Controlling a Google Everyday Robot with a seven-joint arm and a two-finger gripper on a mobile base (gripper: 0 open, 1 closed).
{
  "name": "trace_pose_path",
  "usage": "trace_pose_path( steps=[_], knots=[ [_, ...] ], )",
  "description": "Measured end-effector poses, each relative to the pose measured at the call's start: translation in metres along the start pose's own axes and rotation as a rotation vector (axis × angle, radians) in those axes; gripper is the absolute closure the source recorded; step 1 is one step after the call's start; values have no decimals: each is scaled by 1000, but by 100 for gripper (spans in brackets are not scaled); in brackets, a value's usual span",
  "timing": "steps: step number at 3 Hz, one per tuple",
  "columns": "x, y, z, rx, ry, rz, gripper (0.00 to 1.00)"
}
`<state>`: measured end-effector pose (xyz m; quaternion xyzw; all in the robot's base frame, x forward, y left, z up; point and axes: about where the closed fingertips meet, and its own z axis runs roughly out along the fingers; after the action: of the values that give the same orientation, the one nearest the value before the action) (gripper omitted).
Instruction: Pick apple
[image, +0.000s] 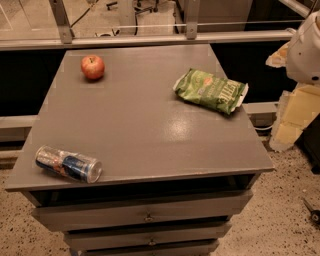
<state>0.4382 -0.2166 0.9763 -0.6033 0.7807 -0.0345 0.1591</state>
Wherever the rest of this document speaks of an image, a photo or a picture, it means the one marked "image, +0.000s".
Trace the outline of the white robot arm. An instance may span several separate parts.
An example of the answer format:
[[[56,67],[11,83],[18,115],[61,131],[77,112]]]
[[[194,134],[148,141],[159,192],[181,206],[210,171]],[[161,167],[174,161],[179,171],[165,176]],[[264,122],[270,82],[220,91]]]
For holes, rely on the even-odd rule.
[[[285,67],[287,77],[297,83],[279,99],[269,141],[274,151],[286,151],[320,114],[320,11],[310,14],[266,65]]]

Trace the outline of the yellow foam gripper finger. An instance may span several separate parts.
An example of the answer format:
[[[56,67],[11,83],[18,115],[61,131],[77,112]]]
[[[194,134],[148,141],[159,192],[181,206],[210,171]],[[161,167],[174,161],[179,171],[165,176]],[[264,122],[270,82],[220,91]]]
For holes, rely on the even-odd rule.
[[[269,55],[265,64],[274,68],[285,67],[287,64],[287,51],[289,43],[282,45],[277,51]]]
[[[281,152],[291,148],[302,132],[320,114],[320,86],[298,83],[280,96],[269,145]]]

